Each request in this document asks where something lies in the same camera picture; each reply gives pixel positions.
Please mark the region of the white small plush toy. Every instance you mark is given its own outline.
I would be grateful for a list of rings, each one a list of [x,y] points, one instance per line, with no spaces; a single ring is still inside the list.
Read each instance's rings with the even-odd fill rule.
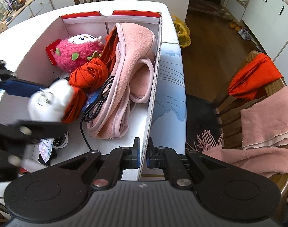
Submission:
[[[65,79],[57,80],[49,88],[40,89],[28,102],[30,119],[61,122],[73,95],[73,87]]]

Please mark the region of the pink plush round toy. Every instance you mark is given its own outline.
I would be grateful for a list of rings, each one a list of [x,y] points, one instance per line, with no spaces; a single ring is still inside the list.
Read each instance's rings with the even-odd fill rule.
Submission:
[[[104,49],[103,37],[79,34],[63,40],[56,40],[45,48],[52,65],[66,73],[98,58]]]

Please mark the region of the blue tissue pack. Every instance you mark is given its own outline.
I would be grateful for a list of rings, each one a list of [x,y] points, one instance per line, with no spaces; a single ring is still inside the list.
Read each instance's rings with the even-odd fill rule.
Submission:
[[[85,102],[85,104],[81,110],[82,113],[84,113],[86,108],[98,98],[99,93],[100,93],[100,89],[98,89],[97,91],[95,91],[95,92],[93,92],[87,96],[87,101]]]

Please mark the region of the red knotted cloth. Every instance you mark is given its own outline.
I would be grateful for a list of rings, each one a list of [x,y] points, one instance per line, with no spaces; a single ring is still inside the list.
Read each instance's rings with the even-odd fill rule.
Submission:
[[[73,87],[74,95],[65,111],[63,123],[69,124],[76,120],[87,101],[87,96],[102,87],[110,76],[116,62],[118,42],[117,28],[113,27],[106,37],[106,44],[101,56],[91,59],[70,74],[68,82]]]

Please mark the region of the pink fleece garment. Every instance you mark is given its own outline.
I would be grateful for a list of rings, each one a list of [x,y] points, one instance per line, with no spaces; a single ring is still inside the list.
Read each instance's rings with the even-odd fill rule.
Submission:
[[[126,134],[136,104],[149,101],[154,80],[154,33],[134,23],[117,23],[115,29],[119,42],[113,82],[97,117],[87,123],[90,136],[100,139]]]

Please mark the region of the red white shoe box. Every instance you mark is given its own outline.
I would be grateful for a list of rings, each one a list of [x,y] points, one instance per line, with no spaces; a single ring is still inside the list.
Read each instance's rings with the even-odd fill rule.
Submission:
[[[56,163],[89,150],[146,145],[161,47],[162,14],[116,10],[57,14],[0,34],[0,181],[25,159]]]

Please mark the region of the wooden chair near right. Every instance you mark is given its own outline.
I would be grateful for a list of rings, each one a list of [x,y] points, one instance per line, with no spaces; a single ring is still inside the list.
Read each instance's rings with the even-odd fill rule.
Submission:
[[[288,86],[266,54],[252,51],[212,102],[220,136],[205,131],[203,152],[272,179],[288,192]]]

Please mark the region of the white low sideboard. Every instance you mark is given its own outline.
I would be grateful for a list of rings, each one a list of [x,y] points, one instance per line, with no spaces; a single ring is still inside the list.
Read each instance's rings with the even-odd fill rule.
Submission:
[[[0,23],[0,33],[25,20],[54,10],[51,0],[29,0],[19,10],[13,12],[8,22]]]

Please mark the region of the pink towel on chair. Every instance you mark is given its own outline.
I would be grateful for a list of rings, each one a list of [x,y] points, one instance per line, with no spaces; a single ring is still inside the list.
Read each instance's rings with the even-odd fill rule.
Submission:
[[[288,174],[288,86],[241,110],[241,149],[222,146],[223,133],[208,101],[187,95],[186,104],[192,149],[264,177]]]

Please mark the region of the yellow plastic bag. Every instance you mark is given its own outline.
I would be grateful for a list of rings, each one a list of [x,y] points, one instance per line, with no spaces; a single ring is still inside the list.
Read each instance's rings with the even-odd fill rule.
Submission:
[[[172,15],[171,18],[177,33],[180,47],[182,48],[188,47],[191,44],[190,30],[188,26],[186,25],[185,22],[183,22],[174,15]]]

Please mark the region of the red cloth on chair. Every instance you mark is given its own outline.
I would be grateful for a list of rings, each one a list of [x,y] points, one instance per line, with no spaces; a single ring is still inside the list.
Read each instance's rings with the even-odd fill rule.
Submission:
[[[266,54],[258,53],[232,78],[228,94],[242,100],[254,100],[265,94],[265,86],[283,76]]]

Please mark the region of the white wall cabinet unit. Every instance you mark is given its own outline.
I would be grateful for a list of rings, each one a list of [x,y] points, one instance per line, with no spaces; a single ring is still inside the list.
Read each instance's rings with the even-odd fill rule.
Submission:
[[[249,0],[241,6],[242,21],[282,73],[288,85],[288,3],[284,0]]]

